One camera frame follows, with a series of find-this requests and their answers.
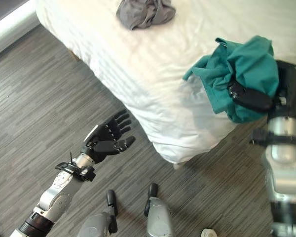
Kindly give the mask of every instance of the robotic arm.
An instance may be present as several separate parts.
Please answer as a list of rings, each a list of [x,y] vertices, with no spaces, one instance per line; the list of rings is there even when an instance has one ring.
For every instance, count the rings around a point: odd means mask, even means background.
[[[274,100],[237,82],[228,89],[235,103],[268,111],[267,131],[255,129],[251,143],[265,147],[262,161],[274,222],[271,232],[275,237],[296,237],[296,66],[282,61],[277,66]]]
[[[107,155],[119,154],[128,149],[135,137],[120,140],[130,130],[131,121],[126,110],[117,113],[97,125],[84,139],[81,154],[70,162],[55,168],[61,170],[53,184],[40,197],[26,221],[10,237],[45,237],[54,223],[69,208],[70,202],[85,181],[95,177],[93,165],[102,162]]]

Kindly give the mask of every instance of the white bed sheet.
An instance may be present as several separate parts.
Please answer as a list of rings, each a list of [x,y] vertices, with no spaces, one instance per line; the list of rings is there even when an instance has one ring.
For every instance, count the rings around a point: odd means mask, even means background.
[[[215,115],[197,78],[182,80],[216,37],[273,41],[276,59],[296,64],[296,0],[172,0],[167,24],[129,31],[115,16],[121,0],[37,0],[37,16],[138,119],[164,159],[207,152],[235,128]]]

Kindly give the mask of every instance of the floor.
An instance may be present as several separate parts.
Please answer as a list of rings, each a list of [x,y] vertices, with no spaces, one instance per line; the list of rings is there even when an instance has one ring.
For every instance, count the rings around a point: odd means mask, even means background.
[[[0,55],[0,233],[20,226],[50,186],[55,165],[79,155],[97,123],[123,108],[82,62],[42,26]],[[50,237],[74,237],[88,215],[118,199],[118,234],[144,236],[143,210],[151,182],[172,211],[179,237],[198,237],[205,227],[219,237],[269,236],[271,214],[264,187],[262,149],[248,144],[265,120],[238,126],[210,152],[174,170],[132,118],[135,144],[96,166]]]

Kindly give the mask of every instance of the green cloth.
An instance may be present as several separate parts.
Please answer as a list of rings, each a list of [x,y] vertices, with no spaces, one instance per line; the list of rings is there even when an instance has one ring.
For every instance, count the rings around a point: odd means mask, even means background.
[[[278,87],[278,70],[273,58],[271,41],[255,36],[247,43],[235,43],[217,38],[219,46],[212,55],[202,57],[184,75],[187,80],[195,74],[200,77],[216,114],[226,111],[236,123],[250,122],[264,116],[235,104],[229,96],[227,85],[236,72],[236,80],[274,97]]]

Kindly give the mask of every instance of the gray shirt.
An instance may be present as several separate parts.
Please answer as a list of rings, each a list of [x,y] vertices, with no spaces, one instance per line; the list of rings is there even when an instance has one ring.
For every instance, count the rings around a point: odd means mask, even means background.
[[[126,28],[132,30],[166,23],[175,12],[171,0],[122,0],[116,15]]]

